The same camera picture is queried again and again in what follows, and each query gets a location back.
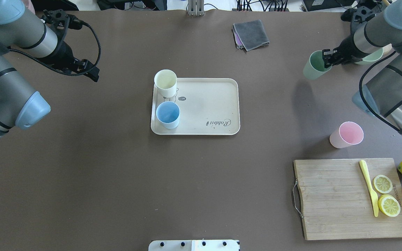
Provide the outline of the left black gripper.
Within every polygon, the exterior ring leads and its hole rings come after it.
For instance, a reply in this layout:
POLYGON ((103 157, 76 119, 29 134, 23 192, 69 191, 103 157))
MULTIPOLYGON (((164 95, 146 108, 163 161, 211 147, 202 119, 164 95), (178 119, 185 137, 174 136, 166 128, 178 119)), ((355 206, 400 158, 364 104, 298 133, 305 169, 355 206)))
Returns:
POLYGON ((79 60, 74 57, 71 47, 65 42, 65 37, 69 29, 81 30, 86 26, 91 30, 96 40, 98 49, 100 49, 99 38, 94 29, 87 22, 78 19, 77 16, 68 14, 64 10, 43 10, 42 19, 49 24, 49 28, 57 36, 57 46, 54 51, 41 59, 49 68, 56 73, 66 76, 86 76, 92 81, 99 80, 99 68, 97 64, 100 60, 100 52, 97 54, 95 63, 87 59, 79 60))

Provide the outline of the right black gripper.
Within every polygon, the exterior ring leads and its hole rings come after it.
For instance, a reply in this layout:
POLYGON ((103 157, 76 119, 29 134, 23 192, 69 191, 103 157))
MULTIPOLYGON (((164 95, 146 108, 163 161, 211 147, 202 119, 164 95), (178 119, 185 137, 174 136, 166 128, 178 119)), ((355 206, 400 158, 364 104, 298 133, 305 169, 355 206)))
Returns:
POLYGON ((322 60, 325 69, 333 65, 350 64, 362 60, 362 51, 356 47, 353 36, 349 36, 338 47, 322 50, 322 60))

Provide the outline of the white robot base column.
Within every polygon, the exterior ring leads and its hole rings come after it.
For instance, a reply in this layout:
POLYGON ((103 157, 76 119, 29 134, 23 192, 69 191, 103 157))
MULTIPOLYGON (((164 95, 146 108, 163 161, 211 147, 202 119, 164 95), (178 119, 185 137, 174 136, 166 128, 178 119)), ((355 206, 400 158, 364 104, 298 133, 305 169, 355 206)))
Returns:
POLYGON ((198 240, 155 240, 150 242, 149 251, 239 251, 239 240, 198 239, 198 240))

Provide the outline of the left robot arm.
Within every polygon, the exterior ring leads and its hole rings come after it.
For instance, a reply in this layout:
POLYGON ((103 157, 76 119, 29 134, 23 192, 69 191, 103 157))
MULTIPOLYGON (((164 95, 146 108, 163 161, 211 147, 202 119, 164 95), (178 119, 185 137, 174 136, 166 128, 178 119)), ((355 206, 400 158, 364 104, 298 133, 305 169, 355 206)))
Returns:
POLYGON ((64 76, 99 79, 96 63, 75 58, 65 42, 69 29, 89 24, 62 9, 43 13, 37 17, 21 0, 0 0, 0 138, 13 127, 32 127, 51 111, 40 92, 5 59, 8 52, 27 56, 64 76))

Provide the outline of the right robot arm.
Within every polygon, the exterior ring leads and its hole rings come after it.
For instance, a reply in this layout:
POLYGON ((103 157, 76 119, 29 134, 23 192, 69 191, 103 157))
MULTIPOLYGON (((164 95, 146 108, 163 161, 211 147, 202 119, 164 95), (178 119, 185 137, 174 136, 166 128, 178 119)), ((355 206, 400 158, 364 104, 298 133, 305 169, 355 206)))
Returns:
POLYGON ((349 64, 391 45, 397 53, 366 84, 359 87, 362 107, 378 116, 402 136, 402 0, 387 6, 333 50, 323 50, 325 67, 349 64))

